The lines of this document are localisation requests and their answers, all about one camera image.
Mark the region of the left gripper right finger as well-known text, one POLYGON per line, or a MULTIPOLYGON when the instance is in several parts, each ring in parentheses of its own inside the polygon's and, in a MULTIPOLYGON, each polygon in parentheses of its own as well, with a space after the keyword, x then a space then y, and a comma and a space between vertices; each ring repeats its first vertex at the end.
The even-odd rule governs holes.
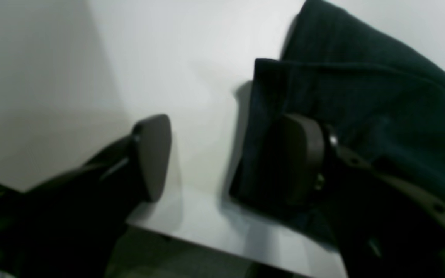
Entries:
POLYGON ((286 204, 325 218, 350 278, 445 278, 445 200, 375 169, 311 118, 282 116, 280 145, 286 204))

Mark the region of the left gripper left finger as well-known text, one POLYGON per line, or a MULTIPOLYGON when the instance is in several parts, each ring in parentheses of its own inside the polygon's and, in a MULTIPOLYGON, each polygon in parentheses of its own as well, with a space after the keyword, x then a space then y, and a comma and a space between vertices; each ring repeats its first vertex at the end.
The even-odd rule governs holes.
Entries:
POLYGON ((168 115, 28 192, 0 184, 0 271, 16 278, 102 278, 126 218, 160 199, 172 147, 168 115))

